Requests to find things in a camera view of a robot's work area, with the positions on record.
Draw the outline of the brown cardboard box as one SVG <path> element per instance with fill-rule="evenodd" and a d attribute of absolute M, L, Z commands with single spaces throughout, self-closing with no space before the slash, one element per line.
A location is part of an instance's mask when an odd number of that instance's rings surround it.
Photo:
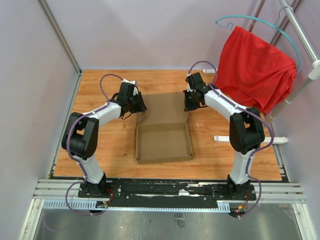
<path fill-rule="evenodd" d="M 147 110 L 137 115 L 136 160 L 138 164 L 189 161 L 193 158 L 182 92 L 148 94 Z"/>

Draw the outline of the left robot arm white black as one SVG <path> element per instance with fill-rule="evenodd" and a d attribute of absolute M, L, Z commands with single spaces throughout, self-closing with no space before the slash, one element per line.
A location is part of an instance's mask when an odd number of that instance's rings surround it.
<path fill-rule="evenodd" d="M 101 107 L 85 113 L 71 113 L 61 147 L 79 164 L 84 174 L 80 187 L 88 190 L 88 196 L 101 198 L 107 193 L 106 174 L 96 157 L 99 129 L 113 120 L 126 119 L 126 114 L 131 116 L 146 110 L 137 82 L 125 79 L 120 84 L 119 92 Z"/>

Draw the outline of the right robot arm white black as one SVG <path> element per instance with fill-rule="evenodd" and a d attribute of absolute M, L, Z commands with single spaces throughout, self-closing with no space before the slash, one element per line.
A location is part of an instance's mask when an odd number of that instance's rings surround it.
<path fill-rule="evenodd" d="M 250 187 L 250 154 L 260 148 L 265 140 L 260 112 L 255 107 L 246 108 L 236 103 L 213 83 L 206 84 L 199 72 L 188 73 L 185 81 L 184 111 L 211 107 L 229 122 L 229 142 L 235 154 L 225 188 L 230 199 L 238 200 Z"/>

